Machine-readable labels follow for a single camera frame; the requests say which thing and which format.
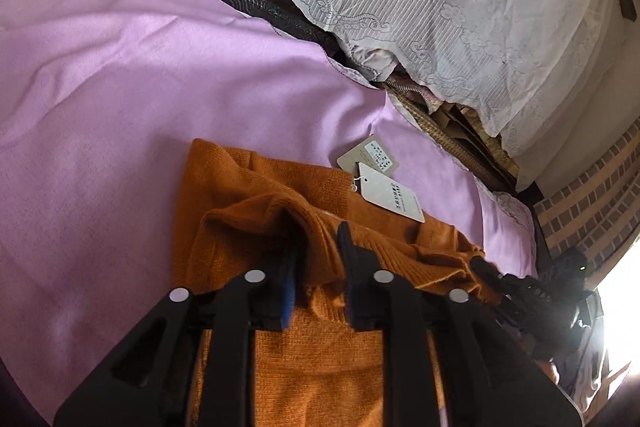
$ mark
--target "pink fabric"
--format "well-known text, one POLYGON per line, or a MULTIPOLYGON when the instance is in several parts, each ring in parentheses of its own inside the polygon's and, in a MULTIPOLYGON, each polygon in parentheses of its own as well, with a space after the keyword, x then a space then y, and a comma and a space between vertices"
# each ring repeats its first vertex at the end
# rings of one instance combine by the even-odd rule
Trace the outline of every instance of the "pink fabric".
POLYGON ((428 213, 534 270, 528 221, 384 91, 219 0, 0 0, 0 28, 0 357, 49 421, 171 288, 196 137, 331 166, 375 132, 428 213))

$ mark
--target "purple blanket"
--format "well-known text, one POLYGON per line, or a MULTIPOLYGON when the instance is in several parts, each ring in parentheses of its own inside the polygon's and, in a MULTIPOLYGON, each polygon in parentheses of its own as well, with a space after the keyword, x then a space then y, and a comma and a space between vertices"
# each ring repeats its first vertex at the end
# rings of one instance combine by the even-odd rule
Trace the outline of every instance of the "purple blanket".
POLYGON ((319 46, 219 0, 0 0, 0 64, 0 357, 49 421, 171 288, 196 137, 335 166, 377 133, 425 211, 534 272, 526 208, 319 46))

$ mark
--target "beige hang tag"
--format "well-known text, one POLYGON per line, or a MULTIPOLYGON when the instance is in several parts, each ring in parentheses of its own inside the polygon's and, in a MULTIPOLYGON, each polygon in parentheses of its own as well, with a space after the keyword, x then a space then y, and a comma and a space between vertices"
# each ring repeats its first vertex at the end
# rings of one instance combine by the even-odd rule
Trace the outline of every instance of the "beige hang tag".
POLYGON ((360 170, 360 193, 369 203, 391 210, 401 216, 410 217, 424 223, 424 213, 418 196, 407 187, 372 169, 358 163, 360 170))
POLYGON ((340 156, 338 165, 340 169, 353 176, 358 175, 358 163, 364 163, 378 172, 389 175, 398 168, 398 162, 387 151, 380 138, 374 134, 340 156))

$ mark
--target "silver screw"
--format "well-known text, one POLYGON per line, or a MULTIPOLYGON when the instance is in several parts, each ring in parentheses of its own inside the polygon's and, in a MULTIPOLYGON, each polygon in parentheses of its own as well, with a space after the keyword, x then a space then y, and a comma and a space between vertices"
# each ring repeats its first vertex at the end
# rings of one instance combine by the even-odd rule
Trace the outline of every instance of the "silver screw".
POLYGON ((262 270, 249 270, 244 274, 244 279, 247 282, 262 282, 267 277, 262 270))
POLYGON ((378 270, 373 274, 373 279, 382 284, 388 284, 394 279, 394 275, 388 270, 378 270))
POLYGON ((462 304, 469 300, 469 294, 462 288, 455 288, 449 292, 449 299, 458 304, 462 304))
POLYGON ((173 302, 184 302, 189 298, 189 290, 187 288, 175 288, 169 293, 169 298, 173 302))

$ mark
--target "orange sweater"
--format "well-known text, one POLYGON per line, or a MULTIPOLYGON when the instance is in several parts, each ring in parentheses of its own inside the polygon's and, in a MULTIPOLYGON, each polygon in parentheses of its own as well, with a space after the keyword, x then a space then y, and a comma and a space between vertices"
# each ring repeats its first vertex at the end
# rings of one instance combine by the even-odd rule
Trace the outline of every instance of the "orange sweater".
MULTIPOLYGON (((262 158, 195 140, 180 190, 174 259, 177 285, 196 293, 264 264, 269 251, 304 233, 303 280, 289 330, 259 331, 255 420, 271 426, 382 425, 382 334, 354 333, 344 317, 341 221, 354 244, 385 269, 445 295, 464 288, 491 298, 468 268, 479 248, 454 227, 424 224, 367 203, 347 172, 262 158)), ((201 391, 202 375, 196 393, 201 391)))

